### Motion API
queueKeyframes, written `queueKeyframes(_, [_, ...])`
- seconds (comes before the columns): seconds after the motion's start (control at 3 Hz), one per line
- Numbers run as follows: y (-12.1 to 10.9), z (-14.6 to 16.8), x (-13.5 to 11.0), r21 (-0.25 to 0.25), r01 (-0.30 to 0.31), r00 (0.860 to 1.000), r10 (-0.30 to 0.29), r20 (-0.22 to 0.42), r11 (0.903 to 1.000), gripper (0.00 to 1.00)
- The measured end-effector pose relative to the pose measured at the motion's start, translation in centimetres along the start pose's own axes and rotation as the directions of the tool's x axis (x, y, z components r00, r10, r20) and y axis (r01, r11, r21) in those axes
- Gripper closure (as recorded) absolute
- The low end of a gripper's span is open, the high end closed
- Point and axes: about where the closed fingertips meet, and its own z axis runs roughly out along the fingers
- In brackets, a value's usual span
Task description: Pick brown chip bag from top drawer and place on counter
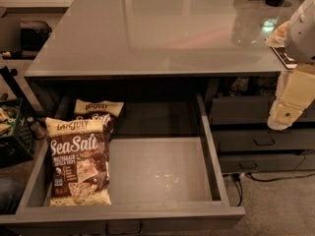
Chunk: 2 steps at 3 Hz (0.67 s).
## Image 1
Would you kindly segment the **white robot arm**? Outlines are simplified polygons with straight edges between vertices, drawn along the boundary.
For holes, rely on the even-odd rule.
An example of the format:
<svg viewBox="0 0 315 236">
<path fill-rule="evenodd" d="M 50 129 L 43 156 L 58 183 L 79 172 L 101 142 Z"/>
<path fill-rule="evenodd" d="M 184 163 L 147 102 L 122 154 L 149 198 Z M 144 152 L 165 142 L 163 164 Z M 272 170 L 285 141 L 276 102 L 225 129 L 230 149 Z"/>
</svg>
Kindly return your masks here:
<svg viewBox="0 0 315 236">
<path fill-rule="evenodd" d="M 266 39 L 266 44 L 279 47 L 297 65 L 281 72 L 276 99 L 270 109 L 268 127 L 282 131 L 290 127 L 315 99 L 315 0 L 304 0 L 288 22 L 280 25 Z"/>
</svg>

